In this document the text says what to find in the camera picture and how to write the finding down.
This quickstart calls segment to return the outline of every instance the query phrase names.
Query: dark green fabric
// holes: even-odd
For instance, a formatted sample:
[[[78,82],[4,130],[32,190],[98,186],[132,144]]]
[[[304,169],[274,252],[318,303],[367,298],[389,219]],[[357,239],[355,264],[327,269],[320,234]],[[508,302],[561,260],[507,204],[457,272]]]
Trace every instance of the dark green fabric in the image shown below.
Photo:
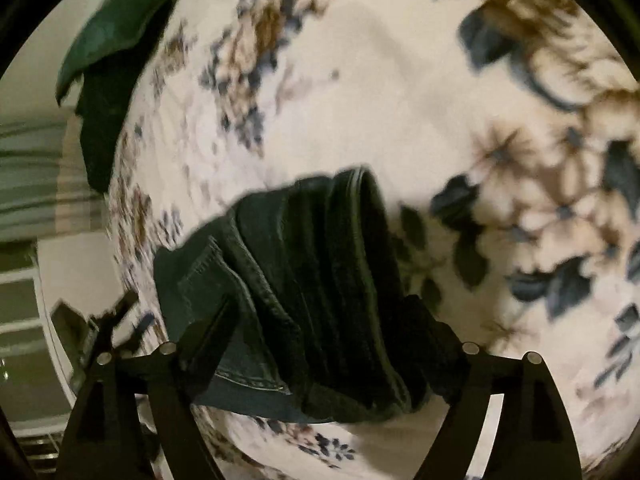
[[[58,75],[56,99],[84,75],[76,108],[89,185],[106,193],[113,157],[140,73],[158,45],[175,0],[110,0],[85,25]]]
[[[460,357],[452,331],[403,297],[382,200],[364,168],[244,197],[183,247],[160,249],[154,279],[172,340],[225,294],[238,298],[241,325],[196,399],[221,409],[295,422],[385,420],[420,407],[431,377],[450,384],[441,371]]]

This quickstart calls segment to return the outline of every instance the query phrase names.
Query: metal screw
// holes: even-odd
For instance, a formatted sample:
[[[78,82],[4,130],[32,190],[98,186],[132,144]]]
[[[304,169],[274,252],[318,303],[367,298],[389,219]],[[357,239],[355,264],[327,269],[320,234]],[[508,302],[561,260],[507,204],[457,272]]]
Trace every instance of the metal screw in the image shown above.
[[[96,362],[100,366],[108,365],[111,362],[111,354],[108,352],[102,352],[100,355],[98,355]]]
[[[533,365],[539,365],[542,364],[542,357],[536,352],[529,352],[527,354],[527,361]]]
[[[476,355],[480,353],[480,347],[476,343],[467,342],[462,345],[462,351],[468,355]]]
[[[174,353],[176,350],[178,349],[178,347],[176,346],[176,344],[172,341],[168,341],[167,343],[162,343],[160,345],[160,353],[162,355],[171,355],[172,353]]]

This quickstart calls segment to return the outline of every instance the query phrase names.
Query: floral fabric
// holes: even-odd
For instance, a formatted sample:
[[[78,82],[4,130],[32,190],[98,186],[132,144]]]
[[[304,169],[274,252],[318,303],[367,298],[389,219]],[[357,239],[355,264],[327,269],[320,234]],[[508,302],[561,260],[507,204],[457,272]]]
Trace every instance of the floral fabric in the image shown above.
[[[251,190],[368,164],[407,293],[489,352],[540,352],[599,478],[640,418],[639,99],[573,0],[179,0],[116,152],[116,259],[158,314],[159,246]],[[446,405],[355,426],[194,410],[255,474],[390,479]]]

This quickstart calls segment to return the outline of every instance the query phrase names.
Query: white floral tablecloth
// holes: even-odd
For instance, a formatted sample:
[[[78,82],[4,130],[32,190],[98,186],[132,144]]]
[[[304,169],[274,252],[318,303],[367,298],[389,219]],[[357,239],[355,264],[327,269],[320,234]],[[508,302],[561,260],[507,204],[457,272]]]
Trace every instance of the white floral tablecloth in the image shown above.
[[[593,472],[640,417],[639,129],[638,83],[573,0],[179,0],[120,138],[111,238],[158,314],[159,246],[250,190],[368,164],[407,292],[463,340],[540,352]],[[194,410],[256,474],[376,480],[413,477],[446,405],[354,426]]]

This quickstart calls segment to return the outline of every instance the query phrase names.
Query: bed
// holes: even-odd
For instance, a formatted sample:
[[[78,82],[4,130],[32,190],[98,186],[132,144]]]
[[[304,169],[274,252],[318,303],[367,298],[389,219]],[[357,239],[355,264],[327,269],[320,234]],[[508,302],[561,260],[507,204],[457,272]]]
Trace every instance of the bed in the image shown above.
[[[161,319],[158,247],[251,190],[366,164],[406,292],[462,340],[540,352],[585,477],[606,478],[640,418],[639,120],[637,81],[575,0],[179,0],[130,103],[108,230],[138,314]],[[194,412],[250,477],[389,479],[413,477],[446,405],[358,425]]]

